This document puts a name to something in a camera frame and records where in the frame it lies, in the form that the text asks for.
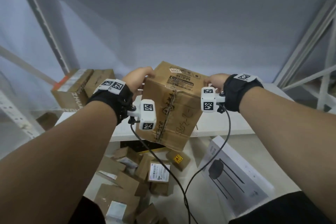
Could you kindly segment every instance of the qr code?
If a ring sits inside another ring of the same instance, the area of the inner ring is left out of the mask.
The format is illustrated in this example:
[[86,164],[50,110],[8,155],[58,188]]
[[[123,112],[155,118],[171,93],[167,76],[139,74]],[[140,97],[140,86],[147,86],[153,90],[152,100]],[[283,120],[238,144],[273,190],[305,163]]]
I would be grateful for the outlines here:
[[153,129],[154,123],[144,123],[142,129]]
[[115,82],[111,87],[115,88],[117,90],[121,90],[123,88],[123,86],[124,86],[123,84]]
[[204,102],[203,103],[204,110],[213,110],[213,102]]
[[242,74],[241,76],[239,76],[238,78],[239,79],[242,79],[242,80],[245,80],[247,78],[251,77],[250,75],[247,75],[247,74]]
[[102,85],[110,86],[113,81],[105,81],[102,83]]
[[207,90],[204,90],[203,92],[204,93],[213,93],[213,90],[212,89],[207,89]]
[[154,111],[152,104],[143,104],[144,111]]

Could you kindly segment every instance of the person's left arm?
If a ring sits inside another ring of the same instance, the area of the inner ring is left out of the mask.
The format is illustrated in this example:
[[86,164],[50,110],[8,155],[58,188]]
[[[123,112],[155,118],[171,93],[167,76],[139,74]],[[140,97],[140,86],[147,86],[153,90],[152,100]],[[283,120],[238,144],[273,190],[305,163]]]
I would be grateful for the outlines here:
[[[151,67],[123,78],[138,95]],[[0,161],[2,223],[67,223],[104,155],[117,124],[114,110],[92,101]]]

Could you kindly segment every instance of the yellow label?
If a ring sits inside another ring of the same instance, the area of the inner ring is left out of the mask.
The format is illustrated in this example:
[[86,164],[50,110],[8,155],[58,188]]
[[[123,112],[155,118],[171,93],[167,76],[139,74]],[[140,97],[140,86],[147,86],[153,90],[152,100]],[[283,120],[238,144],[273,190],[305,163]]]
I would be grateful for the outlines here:
[[175,160],[176,163],[179,163],[179,162],[181,162],[181,161],[183,160],[183,158],[182,158],[179,154],[177,154],[177,155],[174,157],[174,160]]

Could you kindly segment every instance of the white sticker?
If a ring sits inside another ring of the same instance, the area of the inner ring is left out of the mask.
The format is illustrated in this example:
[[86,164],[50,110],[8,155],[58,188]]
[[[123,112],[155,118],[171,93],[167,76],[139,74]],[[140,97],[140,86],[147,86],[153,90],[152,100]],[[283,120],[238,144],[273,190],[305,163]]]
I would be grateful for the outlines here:
[[129,168],[137,168],[138,167],[138,164],[135,163],[134,161],[130,160],[128,157],[118,159],[117,161],[125,164]]
[[170,70],[170,72],[172,72],[172,73],[182,73],[181,70],[180,70],[180,69],[177,69],[177,68],[170,68],[169,70]]
[[104,171],[99,171],[100,173],[102,173],[103,175],[106,175],[112,179],[116,179],[118,176],[117,175],[114,175],[114,174],[110,174],[110,173],[107,173],[107,172],[104,172]]
[[163,165],[151,163],[149,171],[149,180],[168,182],[169,172],[163,167]]
[[67,92],[74,85],[74,83],[82,77],[86,70],[87,69],[79,69],[57,91]]
[[127,205],[112,201],[110,207],[107,210],[106,218],[112,218],[115,220],[122,220],[124,217],[124,213]]

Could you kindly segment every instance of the white wall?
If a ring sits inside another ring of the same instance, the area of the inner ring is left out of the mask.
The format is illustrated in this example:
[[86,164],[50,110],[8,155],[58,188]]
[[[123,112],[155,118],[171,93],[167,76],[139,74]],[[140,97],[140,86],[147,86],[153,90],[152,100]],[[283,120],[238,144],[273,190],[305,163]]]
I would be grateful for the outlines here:
[[165,60],[206,75],[249,72],[266,82],[322,1],[59,0],[81,68],[113,68],[121,77]]
[[[56,81],[64,77],[26,0],[0,0],[0,45]],[[51,85],[0,57],[0,70],[28,110],[48,110],[58,104]]]

